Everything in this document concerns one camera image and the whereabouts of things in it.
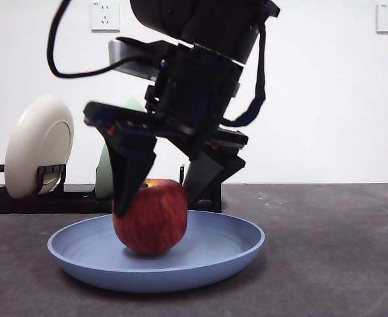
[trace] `concrete floor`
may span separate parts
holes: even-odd
[[[84,285],[46,248],[87,215],[0,215],[0,316],[388,316],[388,184],[225,185],[224,212],[267,233],[208,287],[132,295]]]

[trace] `apple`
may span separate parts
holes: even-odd
[[[126,247],[141,254],[160,254],[175,246],[187,228],[187,195],[174,180],[147,179],[130,208],[113,227]]]

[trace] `black cable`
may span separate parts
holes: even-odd
[[[258,25],[260,31],[260,49],[259,49],[259,66],[257,69],[257,80],[255,83],[255,98],[249,105],[248,109],[236,120],[231,121],[225,118],[221,124],[226,127],[245,127],[249,125],[259,115],[261,106],[266,101],[266,76],[265,76],[265,47],[266,47],[266,26],[265,21],[268,15],[261,17]]]
[[[133,56],[133,57],[128,57],[124,58],[116,63],[113,63],[105,68],[98,69],[96,71],[87,71],[84,73],[71,73],[71,74],[66,74],[66,73],[61,73],[55,65],[55,60],[53,58],[53,51],[55,48],[55,39],[56,39],[56,33],[57,29],[59,28],[59,23],[61,22],[62,16],[64,15],[65,11],[67,10],[67,7],[71,0],[63,0],[61,2],[61,5],[59,6],[55,17],[53,18],[53,21],[50,26],[50,32],[49,32],[49,41],[48,41],[48,64],[51,72],[59,78],[80,78],[80,77],[88,77],[88,76],[95,76],[99,75],[102,73],[105,73],[107,71],[111,71],[112,69],[115,69],[116,67],[123,65],[125,63],[128,63],[130,61],[140,61],[148,64],[152,64],[153,60],[151,58],[147,57],[142,57],[142,56]]]

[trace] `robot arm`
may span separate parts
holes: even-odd
[[[118,217],[130,206],[153,165],[157,137],[167,138],[191,161],[183,184],[190,204],[245,166],[238,151],[248,138],[219,125],[247,125],[264,102],[265,21],[279,14],[272,1],[131,0],[142,24],[189,45],[117,38],[109,45],[109,67],[61,74],[54,67],[53,44],[69,1],[62,2],[49,37],[48,61],[55,75],[82,77],[113,68],[154,81],[145,94],[148,113],[98,102],[88,103],[84,110],[85,123],[98,129],[110,152]],[[261,45],[256,96],[248,110],[230,122],[223,115],[236,95],[242,65],[258,34]]]

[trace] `blue plate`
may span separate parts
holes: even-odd
[[[265,233],[241,218],[189,211],[187,231],[171,250],[142,256],[116,237],[112,216],[69,225],[48,242],[62,269],[84,283],[130,293],[164,293],[221,281],[248,265]]]

